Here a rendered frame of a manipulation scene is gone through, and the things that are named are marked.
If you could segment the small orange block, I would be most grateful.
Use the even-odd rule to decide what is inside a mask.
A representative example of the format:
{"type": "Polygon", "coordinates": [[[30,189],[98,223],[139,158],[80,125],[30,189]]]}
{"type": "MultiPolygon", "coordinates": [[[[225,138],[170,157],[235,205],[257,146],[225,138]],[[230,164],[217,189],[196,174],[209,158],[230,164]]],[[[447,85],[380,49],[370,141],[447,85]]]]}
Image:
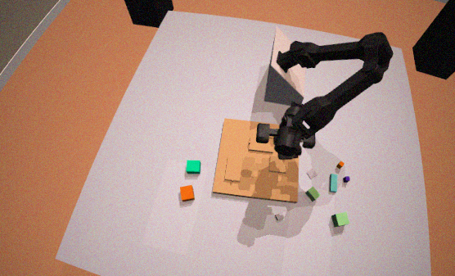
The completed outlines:
{"type": "Polygon", "coordinates": [[[339,169],[344,165],[344,163],[342,161],[340,161],[336,167],[338,167],[339,169]]]}
{"type": "Polygon", "coordinates": [[[192,185],[180,187],[182,201],[195,200],[192,185]]]}

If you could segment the turquoise flat block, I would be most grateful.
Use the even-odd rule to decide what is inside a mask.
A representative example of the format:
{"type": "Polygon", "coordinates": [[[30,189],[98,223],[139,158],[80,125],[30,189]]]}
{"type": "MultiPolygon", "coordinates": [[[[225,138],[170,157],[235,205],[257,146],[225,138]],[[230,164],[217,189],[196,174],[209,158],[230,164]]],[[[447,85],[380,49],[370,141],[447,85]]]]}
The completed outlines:
{"type": "Polygon", "coordinates": [[[338,182],[338,175],[330,174],[329,192],[337,192],[337,182],[338,182]]]}

